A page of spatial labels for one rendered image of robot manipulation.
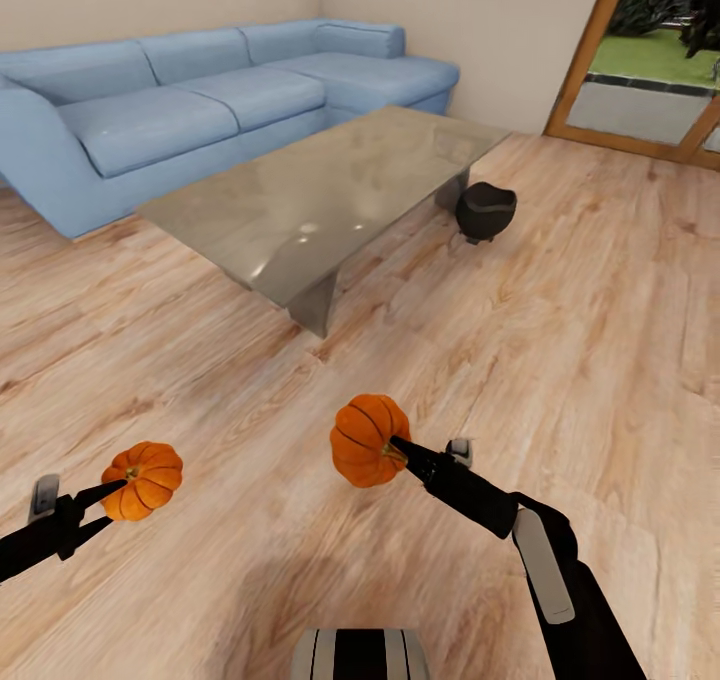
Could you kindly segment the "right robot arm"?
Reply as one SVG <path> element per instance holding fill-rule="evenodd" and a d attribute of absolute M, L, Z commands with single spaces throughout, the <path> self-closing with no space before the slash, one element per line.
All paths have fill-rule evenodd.
<path fill-rule="evenodd" d="M 406 468 L 427 493 L 501 539 L 512 531 L 555 680 L 647 680 L 593 572 L 577 559 L 564 513 L 471 471 L 471 439 L 451 439 L 445 453 L 394 436 L 390 442 L 409 457 Z"/>

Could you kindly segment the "pumpkin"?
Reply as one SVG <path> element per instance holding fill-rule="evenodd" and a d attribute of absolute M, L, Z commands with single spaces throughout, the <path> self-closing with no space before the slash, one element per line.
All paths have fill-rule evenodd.
<path fill-rule="evenodd" d="M 390 442 L 393 436 L 412 443 L 398 404 L 386 395 L 356 396 L 338 412 L 330 433 L 336 469 L 357 488 L 390 483 L 409 460 Z"/>
<path fill-rule="evenodd" d="M 143 442 L 118 454 L 103 472 L 102 485 L 117 480 L 128 484 L 100 504 L 114 521 L 140 521 L 167 504 L 182 483 L 184 462 L 169 444 Z"/>

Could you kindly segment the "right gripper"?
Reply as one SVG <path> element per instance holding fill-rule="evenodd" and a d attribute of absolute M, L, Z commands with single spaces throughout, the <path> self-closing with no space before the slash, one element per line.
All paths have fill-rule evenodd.
<path fill-rule="evenodd" d="M 425 482 L 427 493 L 435 495 L 461 515 L 473 521 L 480 520 L 490 502 L 492 486 L 489 481 L 455 463 L 455 457 L 449 453 L 435 453 L 394 436 L 390 442 L 409 457 L 406 468 Z"/>

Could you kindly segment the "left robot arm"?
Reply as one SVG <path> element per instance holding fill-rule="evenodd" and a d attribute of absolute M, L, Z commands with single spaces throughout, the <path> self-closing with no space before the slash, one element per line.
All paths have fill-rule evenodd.
<path fill-rule="evenodd" d="M 113 520 L 104 516 L 80 527 L 85 510 L 128 484 L 117 480 L 57 499 L 60 475 L 36 480 L 32 490 L 28 526 L 0 541 L 0 583 L 36 566 L 57 553 L 65 561 Z"/>

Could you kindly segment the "cauldron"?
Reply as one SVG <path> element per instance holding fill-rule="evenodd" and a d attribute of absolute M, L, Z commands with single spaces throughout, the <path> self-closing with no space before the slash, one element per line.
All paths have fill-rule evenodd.
<path fill-rule="evenodd" d="M 513 220 L 516 204 L 517 196 L 511 189 L 499 189 L 484 181 L 471 185 L 456 203 L 459 233 L 467 237 L 467 243 L 475 245 L 492 241 Z"/>

